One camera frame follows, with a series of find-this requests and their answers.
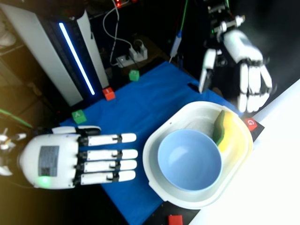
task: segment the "blue cloth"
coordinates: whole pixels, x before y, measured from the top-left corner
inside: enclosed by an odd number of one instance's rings
[[[137,141],[91,149],[137,149],[136,178],[132,181],[103,184],[102,187],[130,225],[142,224],[163,202],[149,187],[143,169],[143,147],[149,136],[184,105],[193,101],[210,101],[236,111],[235,107],[212,91],[199,94],[188,87],[198,81],[172,64],[162,63],[115,92],[111,101],[100,100],[84,110],[87,121],[102,134],[136,133]],[[76,126],[68,119],[62,126]]]

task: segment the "green block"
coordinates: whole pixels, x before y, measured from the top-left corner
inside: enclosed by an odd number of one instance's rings
[[[131,81],[138,81],[140,79],[140,71],[132,69],[129,72],[129,79]]]
[[[73,117],[75,123],[77,123],[77,124],[87,121],[82,110],[72,112],[72,117]]]

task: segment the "bowl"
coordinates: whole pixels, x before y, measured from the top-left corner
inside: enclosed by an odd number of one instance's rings
[[[222,170],[217,145],[196,130],[181,129],[170,133],[159,145],[157,157],[165,178],[186,191],[211,187]]]

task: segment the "white robotic hand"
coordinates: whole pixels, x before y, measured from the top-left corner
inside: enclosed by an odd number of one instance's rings
[[[100,135],[100,131],[96,126],[53,128],[51,134],[29,141],[18,157],[19,167],[35,188],[68,189],[134,179],[137,150],[79,151],[80,146],[136,140],[135,134]]]
[[[240,30],[232,30],[220,39],[222,46],[240,67],[240,94],[238,95],[238,110],[240,112],[256,112],[268,100],[272,91],[272,79],[264,64],[262,53],[253,46],[247,36]],[[200,77],[199,92],[209,88],[214,73],[216,58],[221,50],[208,49],[204,56]]]

